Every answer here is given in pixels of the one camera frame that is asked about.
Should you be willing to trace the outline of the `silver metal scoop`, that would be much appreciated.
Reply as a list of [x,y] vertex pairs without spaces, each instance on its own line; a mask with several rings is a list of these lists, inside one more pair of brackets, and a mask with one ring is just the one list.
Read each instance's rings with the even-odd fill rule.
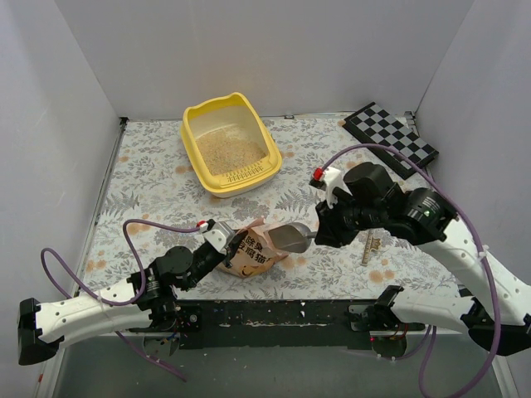
[[300,222],[291,222],[269,230],[268,235],[276,249],[302,254],[310,247],[317,232]]

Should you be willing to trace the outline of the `pink cat litter bag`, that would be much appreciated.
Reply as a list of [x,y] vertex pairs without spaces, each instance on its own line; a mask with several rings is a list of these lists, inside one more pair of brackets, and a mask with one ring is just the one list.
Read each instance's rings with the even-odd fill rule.
[[259,218],[241,228],[239,232],[246,232],[247,235],[240,243],[236,255],[230,260],[231,267],[220,264],[217,270],[247,279],[265,273],[288,257],[289,254],[278,250],[270,238],[270,230],[277,226],[280,224],[266,223],[264,218]]

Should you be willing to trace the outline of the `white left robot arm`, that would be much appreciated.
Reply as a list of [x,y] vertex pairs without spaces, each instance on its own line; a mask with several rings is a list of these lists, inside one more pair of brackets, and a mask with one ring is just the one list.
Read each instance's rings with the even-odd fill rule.
[[22,300],[17,317],[18,363],[45,362],[62,348],[108,332],[170,330],[181,312],[173,291],[193,289],[233,255],[233,249],[218,251],[207,242],[194,251],[176,246],[144,270],[145,279],[134,273],[94,296],[54,303]]

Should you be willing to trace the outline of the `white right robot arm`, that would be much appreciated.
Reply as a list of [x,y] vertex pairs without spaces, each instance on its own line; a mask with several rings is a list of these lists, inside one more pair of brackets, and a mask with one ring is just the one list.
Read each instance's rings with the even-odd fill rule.
[[530,347],[529,285],[488,250],[476,247],[463,216],[442,195],[423,187],[404,192],[374,163],[361,163],[347,173],[318,168],[310,184],[325,192],[315,207],[316,245],[341,248],[361,231],[384,229],[438,261],[465,287],[456,297],[437,298],[389,285],[355,318],[362,329],[422,323],[464,333],[489,350],[499,321],[497,355]]

